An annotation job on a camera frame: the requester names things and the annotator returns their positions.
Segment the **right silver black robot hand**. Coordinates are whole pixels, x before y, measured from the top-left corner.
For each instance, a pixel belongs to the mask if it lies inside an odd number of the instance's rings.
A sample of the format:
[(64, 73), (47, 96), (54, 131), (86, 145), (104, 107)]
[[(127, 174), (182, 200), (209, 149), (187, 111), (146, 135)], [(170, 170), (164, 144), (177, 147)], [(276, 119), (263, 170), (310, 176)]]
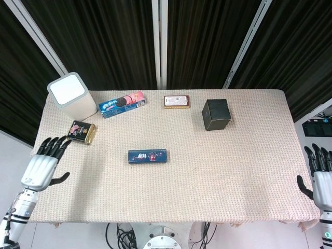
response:
[(323, 212), (331, 212), (331, 151), (312, 144), (313, 150), (305, 146), (309, 160), (312, 190), (309, 190), (302, 176), (297, 175), (299, 190)]

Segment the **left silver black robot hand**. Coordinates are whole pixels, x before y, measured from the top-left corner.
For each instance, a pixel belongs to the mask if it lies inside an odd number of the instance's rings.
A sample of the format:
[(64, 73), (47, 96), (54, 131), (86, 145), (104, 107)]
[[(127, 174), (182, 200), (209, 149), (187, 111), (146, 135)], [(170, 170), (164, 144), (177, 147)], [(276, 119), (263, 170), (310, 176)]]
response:
[(64, 173), (58, 178), (54, 178), (53, 175), (71, 142), (66, 136), (45, 139), (41, 143), (37, 153), (28, 163), (21, 179), (22, 186), (25, 189), (41, 192), (49, 186), (60, 184), (67, 180), (70, 176), (69, 172)]

